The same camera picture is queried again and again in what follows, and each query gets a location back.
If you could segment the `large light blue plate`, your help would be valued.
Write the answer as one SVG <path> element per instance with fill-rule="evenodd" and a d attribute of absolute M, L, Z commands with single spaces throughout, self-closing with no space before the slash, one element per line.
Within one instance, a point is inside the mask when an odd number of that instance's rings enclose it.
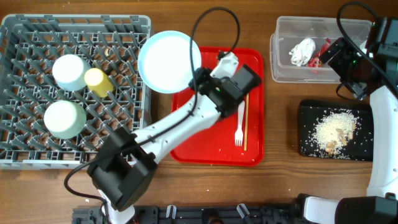
<path fill-rule="evenodd" d="M 197 44 L 183 32 L 167 30 L 150 37 L 139 51 L 137 67 L 144 83 L 159 93 L 177 93 L 192 80 L 190 56 L 194 68 L 201 67 Z"/>

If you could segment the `red snack wrapper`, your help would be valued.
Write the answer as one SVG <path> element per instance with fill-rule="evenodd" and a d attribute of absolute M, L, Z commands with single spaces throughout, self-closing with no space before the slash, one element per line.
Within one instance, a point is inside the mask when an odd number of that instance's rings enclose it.
<path fill-rule="evenodd" d="M 308 61 L 308 63 L 307 63 L 307 66 L 308 67 L 322 67 L 323 66 L 323 63 L 322 63 L 322 61 L 319 59 L 319 56 L 321 56 L 321 54 L 323 54 L 327 49 L 328 49 L 328 47 L 330 46 L 330 44 L 331 44 L 331 40 L 330 39 L 326 39 L 326 41 L 325 41 L 325 43 L 322 45 L 322 47 L 321 47 L 321 49 L 315 54 L 315 56 L 314 57 L 312 57 L 309 61 Z"/>

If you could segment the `green bowl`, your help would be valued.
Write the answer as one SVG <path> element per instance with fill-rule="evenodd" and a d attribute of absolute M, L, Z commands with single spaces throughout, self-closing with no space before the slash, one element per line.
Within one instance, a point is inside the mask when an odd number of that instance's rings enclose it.
<path fill-rule="evenodd" d="M 74 138 L 85 127 L 86 113 L 77 103 L 56 101 L 45 110 L 44 124 L 49 133 L 56 138 Z"/>

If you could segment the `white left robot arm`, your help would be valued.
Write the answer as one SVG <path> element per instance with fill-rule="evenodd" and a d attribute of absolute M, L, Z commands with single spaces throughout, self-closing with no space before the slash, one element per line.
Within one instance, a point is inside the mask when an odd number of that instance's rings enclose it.
<path fill-rule="evenodd" d="M 222 52 L 214 69 L 197 68 L 189 86 L 193 96 L 162 120 L 132 133 L 115 130 L 105 140 L 87 173 L 104 199 L 110 223 L 127 223 L 134 204 L 151 183 L 159 162 L 202 130 L 234 114 L 244 97 L 262 82 L 249 66 Z"/>

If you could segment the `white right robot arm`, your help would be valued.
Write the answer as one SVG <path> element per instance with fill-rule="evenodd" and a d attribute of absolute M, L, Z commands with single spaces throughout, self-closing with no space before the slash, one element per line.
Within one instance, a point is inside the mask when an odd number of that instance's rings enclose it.
<path fill-rule="evenodd" d="M 320 60 L 373 113 L 373 168 L 364 197 L 339 201 L 300 194 L 290 217 L 310 223 L 397 223 L 397 19 L 376 18 L 363 52 L 347 35 Z"/>

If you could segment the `small light blue bowl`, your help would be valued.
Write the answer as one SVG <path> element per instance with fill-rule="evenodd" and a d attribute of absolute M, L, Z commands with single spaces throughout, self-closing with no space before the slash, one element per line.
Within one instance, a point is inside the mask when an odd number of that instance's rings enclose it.
<path fill-rule="evenodd" d="M 90 68 L 86 60 L 77 55 L 67 54 L 55 61 L 52 75 L 61 89 L 78 91 L 86 86 L 84 76 Z"/>

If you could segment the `yellow plastic cup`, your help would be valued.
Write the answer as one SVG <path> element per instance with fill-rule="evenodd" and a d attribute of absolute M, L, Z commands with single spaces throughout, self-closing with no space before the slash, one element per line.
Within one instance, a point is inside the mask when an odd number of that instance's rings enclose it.
<path fill-rule="evenodd" d="M 89 90 L 93 91 L 100 98 L 106 97 L 109 91 L 112 92 L 114 90 L 114 86 L 107 74 L 98 68 L 87 70 L 84 80 Z"/>

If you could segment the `wooden chopstick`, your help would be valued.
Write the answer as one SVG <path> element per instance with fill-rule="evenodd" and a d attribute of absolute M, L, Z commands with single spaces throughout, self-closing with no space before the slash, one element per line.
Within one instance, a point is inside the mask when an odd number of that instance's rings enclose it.
<path fill-rule="evenodd" d="M 246 95 L 245 123 L 244 123 L 244 151 L 247 151 L 248 136 L 248 116 L 249 116 L 249 94 Z"/>

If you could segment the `white tissue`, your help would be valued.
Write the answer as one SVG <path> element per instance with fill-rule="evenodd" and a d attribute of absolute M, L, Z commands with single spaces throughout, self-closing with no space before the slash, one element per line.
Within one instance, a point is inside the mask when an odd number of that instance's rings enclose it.
<path fill-rule="evenodd" d="M 304 39 L 290 50 L 289 52 L 289 55 L 291 56 L 290 62 L 298 67 L 306 65 L 308 61 L 311 59 L 315 49 L 316 45 L 313 39 L 311 38 Z"/>

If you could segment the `white plastic fork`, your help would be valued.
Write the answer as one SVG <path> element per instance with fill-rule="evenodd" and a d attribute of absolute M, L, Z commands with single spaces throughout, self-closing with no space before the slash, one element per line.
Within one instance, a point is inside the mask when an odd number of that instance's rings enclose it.
<path fill-rule="evenodd" d="M 245 101 L 242 101 L 238 106 L 238 125 L 234 134 L 235 146 L 242 146 L 243 144 L 243 117 L 245 110 Z"/>

